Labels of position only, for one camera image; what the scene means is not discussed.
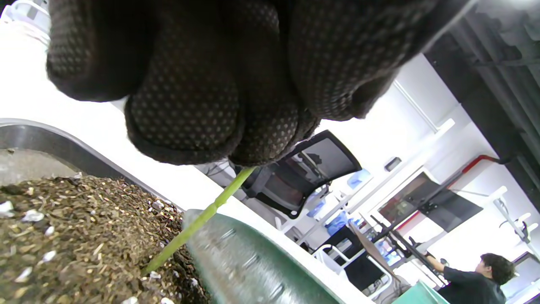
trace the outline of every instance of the man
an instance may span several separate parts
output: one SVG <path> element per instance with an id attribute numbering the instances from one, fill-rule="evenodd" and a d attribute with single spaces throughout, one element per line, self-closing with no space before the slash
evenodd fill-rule
<path id="1" fill-rule="evenodd" d="M 452 269 L 427 256 L 433 267 L 443 273 L 450 284 L 438 292 L 450 304 L 504 304 L 501 285 L 514 277 L 514 264 L 500 255 L 486 253 L 474 272 Z"/>

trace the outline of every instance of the desk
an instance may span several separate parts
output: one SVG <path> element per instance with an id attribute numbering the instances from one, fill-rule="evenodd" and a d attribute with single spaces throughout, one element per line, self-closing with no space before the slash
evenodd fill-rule
<path id="1" fill-rule="evenodd" d="M 123 113 L 112 104 L 78 102 L 58 92 L 46 78 L 44 45 L 2 24 L 0 39 L 2 118 L 45 123 L 77 137 L 182 209 L 204 209 L 223 191 L 194 166 L 142 155 L 127 139 Z M 344 303 L 373 303 L 237 199 L 230 198 L 218 212 L 262 232 Z"/>

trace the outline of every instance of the man's arm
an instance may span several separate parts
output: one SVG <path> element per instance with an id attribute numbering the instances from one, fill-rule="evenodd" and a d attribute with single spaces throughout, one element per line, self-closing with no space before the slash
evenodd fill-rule
<path id="1" fill-rule="evenodd" d="M 432 256 L 426 257 L 429 263 L 435 268 L 436 271 L 442 272 L 444 278 L 450 282 L 466 283 L 476 281 L 482 278 L 482 274 L 475 272 L 463 272 L 457 269 L 446 267 L 443 263 L 437 261 Z"/>
<path id="2" fill-rule="evenodd" d="M 426 256 L 426 258 L 428 259 L 428 262 L 433 266 L 433 268 L 435 268 L 436 271 L 438 271 L 438 272 L 443 272 L 444 271 L 445 266 L 444 266 L 443 263 L 437 261 L 431 255 Z"/>

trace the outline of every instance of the black mesh office chair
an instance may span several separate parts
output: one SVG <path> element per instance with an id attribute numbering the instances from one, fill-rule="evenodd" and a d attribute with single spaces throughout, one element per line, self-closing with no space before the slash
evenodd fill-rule
<path id="1" fill-rule="evenodd" d="M 280 161 L 257 168 L 242 189 L 248 197 L 295 219 L 315 190 L 361 169 L 353 154 L 326 130 L 299 143 Z"/>

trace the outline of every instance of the dark hair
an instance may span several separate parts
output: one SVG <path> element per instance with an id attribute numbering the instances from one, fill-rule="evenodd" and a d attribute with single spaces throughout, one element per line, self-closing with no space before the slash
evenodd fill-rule
<path id="1" fill-rule="evenodd" d="M 481 256 L 485 266 L 491 266 L 491 275 L 495 283 L 504 285 L 516 276 L 514 263 L 500 255 L 486 253 Z"/>

